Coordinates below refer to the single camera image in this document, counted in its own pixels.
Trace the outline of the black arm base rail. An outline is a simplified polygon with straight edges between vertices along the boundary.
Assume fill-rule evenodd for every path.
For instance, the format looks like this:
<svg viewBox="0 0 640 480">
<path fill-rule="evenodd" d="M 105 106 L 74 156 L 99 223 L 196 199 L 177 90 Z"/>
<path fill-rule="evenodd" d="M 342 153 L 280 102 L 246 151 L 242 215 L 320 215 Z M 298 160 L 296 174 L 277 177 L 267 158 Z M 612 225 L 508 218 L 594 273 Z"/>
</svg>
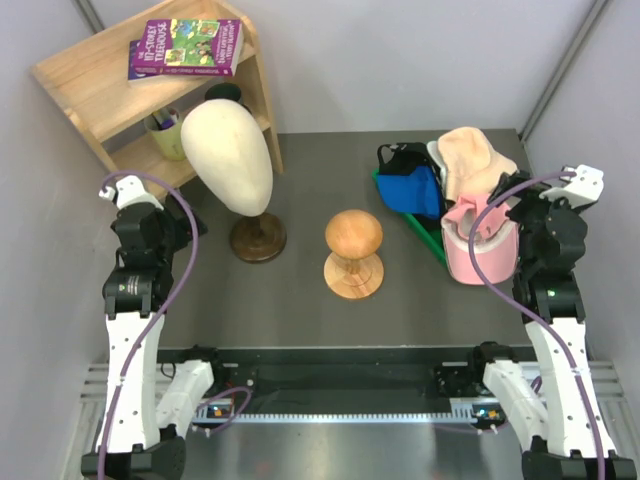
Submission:
<svg viewBox="0 0 640 480">
<path fill-rule="evenodd" d="M 255 415 L 448 413 L 452 398 L 488 396 L 463 347 L 162 349 L 159 364 L 203 360 L 211 393 L 246 386 Z"/>
</svg>

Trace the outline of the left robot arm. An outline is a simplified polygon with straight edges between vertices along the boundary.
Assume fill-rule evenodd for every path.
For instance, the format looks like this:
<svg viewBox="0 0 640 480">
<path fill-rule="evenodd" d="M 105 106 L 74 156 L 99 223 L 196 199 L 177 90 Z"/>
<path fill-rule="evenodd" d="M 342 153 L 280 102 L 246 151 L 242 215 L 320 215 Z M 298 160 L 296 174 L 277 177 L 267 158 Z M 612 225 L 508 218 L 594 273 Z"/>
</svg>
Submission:
<svg viewBox="0 0 640 480">
<path fill-rule="evenodd" d="M 135 170 L 107 175 L 101 198 L 118 209 L 116 262 L 102 289 L 109 363 L 105 412 L 95 450 L 81 460 L 88 479 L 179 479 L 186 433 L 202 398 L 226 387 L 213 350 L 180 351 L 173 378 L 156 395 L 159 340 L 169 306 L 189 278 L 201 228 L 184 198 L 166 182 Z M 172 276 L 177 251 L 190 259 Z"/>
</svg>

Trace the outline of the cream bucket hat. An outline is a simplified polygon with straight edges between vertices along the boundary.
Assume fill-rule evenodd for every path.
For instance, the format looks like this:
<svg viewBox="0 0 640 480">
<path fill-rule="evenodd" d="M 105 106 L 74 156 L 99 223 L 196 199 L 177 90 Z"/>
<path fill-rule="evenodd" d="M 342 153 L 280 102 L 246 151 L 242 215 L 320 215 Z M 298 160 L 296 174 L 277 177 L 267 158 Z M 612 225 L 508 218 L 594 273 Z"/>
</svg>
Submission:
<svg viewBox="0 0 640 480">
<path fill-rule="evenodd" d="M 486 135 L 475 127 L 460 127 L 442 135 L 437 149 L 447 169 L 445 199 L 491 193 L 503 174 L 518 169 L 516 163 L 497 152 Z"/>
</svg>

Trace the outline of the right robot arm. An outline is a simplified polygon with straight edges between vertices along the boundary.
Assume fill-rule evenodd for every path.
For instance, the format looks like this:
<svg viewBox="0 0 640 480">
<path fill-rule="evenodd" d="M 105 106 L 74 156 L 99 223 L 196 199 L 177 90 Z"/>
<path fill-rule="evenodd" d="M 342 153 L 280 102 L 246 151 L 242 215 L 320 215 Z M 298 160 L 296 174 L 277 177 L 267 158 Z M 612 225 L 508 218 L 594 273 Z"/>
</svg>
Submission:
<svg viewBox="0 0 640 480">
<path fill-rule="evenodd" d="M 597 405 L 586 347 L 586 315 L 574 268 L 586 251 L 581 214 L 604 189 L 601 170 L 579 165 L 533 177 L 503 175 L 469 236 L 509 198 L 506 214 L 519 231 L 513 294 L 532 343 L 542 391 L 536 393 L 508 347 L 487 343 L 472 352 L 466 374 L 476 394 L 493 394 L 521 447 L 526 479 L 635 479 Z"/>
</svg>

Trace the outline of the pink baseball cap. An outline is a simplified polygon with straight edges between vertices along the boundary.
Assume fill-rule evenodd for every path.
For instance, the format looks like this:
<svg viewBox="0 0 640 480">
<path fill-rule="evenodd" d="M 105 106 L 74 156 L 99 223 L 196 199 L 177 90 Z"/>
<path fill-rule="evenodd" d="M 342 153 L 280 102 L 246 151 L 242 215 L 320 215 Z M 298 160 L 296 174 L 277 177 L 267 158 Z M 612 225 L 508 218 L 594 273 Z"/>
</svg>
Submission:
<svg viewBox="0 0 640 480">
<path fill-rule="evenodd" d="M 441 219 L 447 266 L 451 276 L 462 284 L 483 284 L 472 266 L 468 242 L 472 225 L 487 207 L 489 196 L 461 195 Z M 507 218 L 509 209 L 505 203 L 492 209 L 480 222 L 473 237 L 476 261 L 494 284 L 508 280 L 517 263 L 517 224 Z"/>
</svg>

